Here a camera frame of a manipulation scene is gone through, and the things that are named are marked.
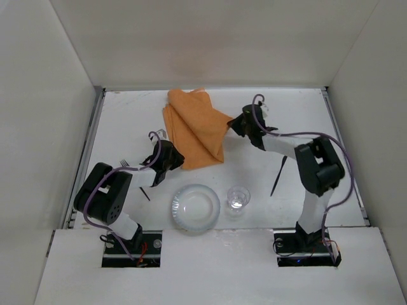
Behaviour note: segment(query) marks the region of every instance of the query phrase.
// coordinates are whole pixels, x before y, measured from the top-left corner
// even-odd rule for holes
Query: fork
[[[125,159],[120,160],[120,165],[122,167],[129,167],[130,164],[128,164],[128,162]],[[146,192],[143,190],[142,187],[139,187],[140,190],[142,191],[142,193],[145,195],[145,197],[148,199],[148,201],[151,201],[150,198],[148,198],[148,195],[146,194]]]

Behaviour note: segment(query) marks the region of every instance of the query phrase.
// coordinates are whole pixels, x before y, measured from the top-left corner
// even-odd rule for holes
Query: orange napkin
[[[203,88],[191,92],[168,92],[163,109],[165,127],[171,142],[185,157],[183,169],[223,163],[223,137],[232,118],[212,108]]]

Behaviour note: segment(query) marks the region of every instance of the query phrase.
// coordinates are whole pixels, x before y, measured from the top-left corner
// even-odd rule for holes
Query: white wall
[[[329,94],[373,225],[407,295],[407,1],[381,0]]]
[[[48,0],[10,1],[3,6],[0,228],[57,227],[94,95]]]
[[[330,84],[377,0],[52,0],[95,85]]]

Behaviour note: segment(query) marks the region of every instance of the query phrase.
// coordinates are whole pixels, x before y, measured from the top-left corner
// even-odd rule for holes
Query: orange cloth
[[[168,92],[169,103],[163,109],[165,127],[171,142],[185,157],[183,169],[223,163],[223,137],[232,118],[212,108],[204,89]]]

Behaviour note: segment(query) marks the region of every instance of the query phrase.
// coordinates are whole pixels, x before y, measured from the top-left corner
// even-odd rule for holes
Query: plate
[[[190,184],[175,195],[171,210],[174,220],[183,229],[202,232],[215,226],[221,202],[210,187]]]

